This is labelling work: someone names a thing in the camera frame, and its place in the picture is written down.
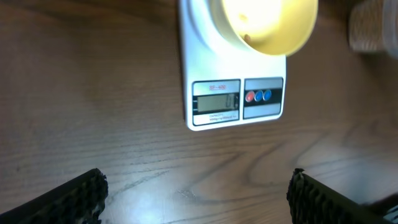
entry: red button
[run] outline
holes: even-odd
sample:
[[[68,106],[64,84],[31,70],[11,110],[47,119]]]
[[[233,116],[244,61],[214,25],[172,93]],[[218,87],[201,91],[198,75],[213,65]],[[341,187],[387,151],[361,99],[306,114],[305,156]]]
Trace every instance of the red button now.
[[[254,99],[254,92],[250,91],[249,93],[247,93],[246,96],[244,97],[244,99],[248,103],[252,102],[252,100]]]

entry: dark object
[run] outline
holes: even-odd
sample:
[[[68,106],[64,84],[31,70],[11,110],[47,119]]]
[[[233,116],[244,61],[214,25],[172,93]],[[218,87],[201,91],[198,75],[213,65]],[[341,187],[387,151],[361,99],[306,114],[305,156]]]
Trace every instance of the dark object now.
[[[293,224],[397,223],[396,197],[372,205],[358,205],[350,199],[295,169],[287,192]]]
[[[108,196],[106,176],[92,169],[20,207],[0,215],[0,223],[98,224]]]

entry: digital kitchen scale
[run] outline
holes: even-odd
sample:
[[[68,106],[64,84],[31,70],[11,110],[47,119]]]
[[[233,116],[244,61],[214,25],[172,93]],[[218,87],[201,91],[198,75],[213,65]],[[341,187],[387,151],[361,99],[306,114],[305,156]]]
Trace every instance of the digital kitchen scale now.
[[[241,50],[218,32],[210,1],[180,0],[185,121],[194,131],[278,119],[286,57]]]

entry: yellow bowl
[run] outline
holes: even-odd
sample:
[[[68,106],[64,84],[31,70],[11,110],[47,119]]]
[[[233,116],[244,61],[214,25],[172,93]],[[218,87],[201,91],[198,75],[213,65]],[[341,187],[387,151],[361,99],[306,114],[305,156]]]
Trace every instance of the yellow bowl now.
[[[318,12],[318,0],[209,1],[213,21],[227,41],[267,55],[289,56],[300,50]]]

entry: blue button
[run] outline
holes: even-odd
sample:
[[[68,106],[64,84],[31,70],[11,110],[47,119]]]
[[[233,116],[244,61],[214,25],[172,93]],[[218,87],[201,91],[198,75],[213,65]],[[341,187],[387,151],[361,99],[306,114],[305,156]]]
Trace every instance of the blue button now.
[[[255,100],[256,102],[258,102],[258,101],[260,101],[261,99],[262,99],[262,91],[259,90],[259,91],[256,92],[256,95],[255,95],[255,97],[254,97],[254,100]]]
[[[265,101],[271,99],[271,96],[272,96],[272,92],[271,92],[270,90],[266,90],[266,91],[264,92],[264,100],[265,100]]]

